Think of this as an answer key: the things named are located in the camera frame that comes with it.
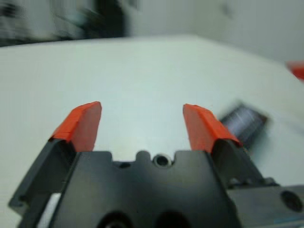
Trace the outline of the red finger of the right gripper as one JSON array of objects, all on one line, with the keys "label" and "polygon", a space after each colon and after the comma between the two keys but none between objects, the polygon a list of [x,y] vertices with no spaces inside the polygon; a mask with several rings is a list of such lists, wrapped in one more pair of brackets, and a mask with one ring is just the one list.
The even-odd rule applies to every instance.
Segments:
[{"label": "red finger of the right gripper", "polygon": [[304,61],[288,61],[286,62],[288,70],[301,82],[304,81]]}]

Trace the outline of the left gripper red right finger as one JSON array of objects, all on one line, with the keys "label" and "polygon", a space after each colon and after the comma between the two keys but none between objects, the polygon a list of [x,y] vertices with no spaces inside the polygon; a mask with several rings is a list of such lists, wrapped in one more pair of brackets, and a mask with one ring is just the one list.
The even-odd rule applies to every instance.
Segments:
[{"label": "left gripper red right finger", "polygon": [[265,126],[266,116],[241,105],[218,120],[210,110],[192,104],[183,106],[183,116],[191,149],[211,155],[226,188],[277,186],[273,178],[263,177],[246,150]]}]

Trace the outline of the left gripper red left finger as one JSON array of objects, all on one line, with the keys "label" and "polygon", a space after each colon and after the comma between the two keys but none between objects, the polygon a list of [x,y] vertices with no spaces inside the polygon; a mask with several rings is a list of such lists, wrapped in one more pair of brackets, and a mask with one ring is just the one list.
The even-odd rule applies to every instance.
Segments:
[{"label": "left gripper red left finger", "polygon": [[24,215],[37,197],[47,200],[60,192],[79,152],[95,145],[102,106],[100,102],[74,108],[55,129],[32,163],[9,201],[9,207]]}]

